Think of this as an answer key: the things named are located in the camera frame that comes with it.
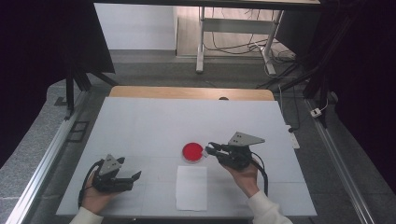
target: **wrist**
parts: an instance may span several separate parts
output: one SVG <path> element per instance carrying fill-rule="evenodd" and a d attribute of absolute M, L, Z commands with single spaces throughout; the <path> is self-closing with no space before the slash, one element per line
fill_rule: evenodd
<path fill-rule="evenodd" d="M 102 210 L 105 208 L 106 204 L 108 203 L 108 200 L 106 199 L 99 199 L 99 200 L 86 200 L 82 203 L 82 207 L 87 209 L 88 211 L 99 215 Z"/>
<path fill-rule="evenodd" d="M 251 198 L 253 195 L 255 195 L 257 192 L 260 191 L 259 187 L 257 186 L 257 184 L 252 184 L 249 186 L 246 186 L 243 189 L 244 193 L 247 195 L 248 198 Z"/>

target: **metal frame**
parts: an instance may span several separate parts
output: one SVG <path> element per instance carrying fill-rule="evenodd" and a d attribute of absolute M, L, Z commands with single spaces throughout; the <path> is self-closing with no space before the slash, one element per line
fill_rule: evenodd
<path fill-rule="evenodd" d="M 204 72 L 204 32 L 219 33 L 238 33 L 238 34 L 256 34 L 268 35 L 265 48 L 261 48 L 261 54 L 264 59 L 265 67 L 269 76 L 275 76 L 276 71 L 270 57 L 270 50 L 275 38 L 277 27 L 282 16 L 282 11 L 277 11 L 273 21 L 247 21 L 247 20 L 228 20 L 205 18 L 205 7 L 201 7 L 200 14 L 200 39 L 197 52 L 196 73 Z"/>
<path fill-rule="evenodd" d="M 311 103 L 310 101 L 305 100 L 305 104 L 309 111 L 314 109 L 314 107 L 312 106 L 313 103 Z M 355 207 L 356 214 L 361 220 L 361 223 L 375 224 L 375 221 L 373 219 L 373 216 L 371 215 L 367 203 L 366 201 L 364 201 L 364 198 L 362 197 L 361 192 L 356 186 L 352 175 L 347 169 L 347 166 L 344 163 L 344 160 L 340 152 L 338 151 L 337 146 L 332 140 L 332 136 L 330 135 L 329 131 L 323 127 L 318 119 L 314 119 L 314 122 L 317 126 L 320 137 L 322 138 L 323 143 L 329 152 L 330 158 L 332 159 L 332 164 L 334 165 L 337 174 L 340 176 L 340 179 L 343 182 L 346 193 L 349 195 L 351 202 Z"/>
<path fill-rule="evenodd" d="M 38 191 L 41 188 L 42 183 L 47 177 L 52 164 L 55 162 L 64 141 L 69 134 L 75 120 L 79 116 L 82 108 L 84 107 L 88 98 L 88 93 L 82 91 L 76 101 L 75 112 L 69 119 L 65 119 L 58 132 L 55 134 L 52 142 L 49 144 L 49 148 L 43 156 L 43 159 L 38 164 L 35 172 L 32 175 L 29 183 L 27 184 L 25 190 L 23 191 L 20 199 L 12 210 L 11 214 L 8 217 L 6 224 L 20 224 L 26 218 L 31 205 L 37 195 Z"/>

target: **metal bracket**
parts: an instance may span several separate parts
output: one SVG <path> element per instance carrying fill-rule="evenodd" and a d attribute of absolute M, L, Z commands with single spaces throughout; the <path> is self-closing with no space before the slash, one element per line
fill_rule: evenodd
<path fill-rule="evenodd" d="M 259 138 L 246 133 L 236 132 L 228 142 L 228 145 L 243 147 L 243 146 L 250 146 L 264 142 L 265 140 L 263 138 Z"/>
<path fill-rule="evenodd" d="M 121 168 L 121 164 L 110 154 L 107 157 L 100 169 L 99 175 L 106 175 Z"/>

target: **white wall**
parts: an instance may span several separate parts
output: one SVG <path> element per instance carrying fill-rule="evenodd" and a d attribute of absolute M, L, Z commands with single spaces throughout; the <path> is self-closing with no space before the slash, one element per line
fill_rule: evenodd
<path fill-rule="evenodd" d="M 94 5 L 109 49 L 176 49 L 175 7 Z"/>

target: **wooden table edge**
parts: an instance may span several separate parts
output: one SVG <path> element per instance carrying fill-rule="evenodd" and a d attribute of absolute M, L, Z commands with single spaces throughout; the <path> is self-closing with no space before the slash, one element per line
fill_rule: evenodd
<path fill-rule="evenodd" d="M 115 86 L 109 97 L 163 98 L 163 99 L 204 99 L 218 100 L 226 97 L 229 100 L 274 101 L 274 95 L 268 90 L 248 89 L 215 89 L 186 87 L 147 87 Z"/>

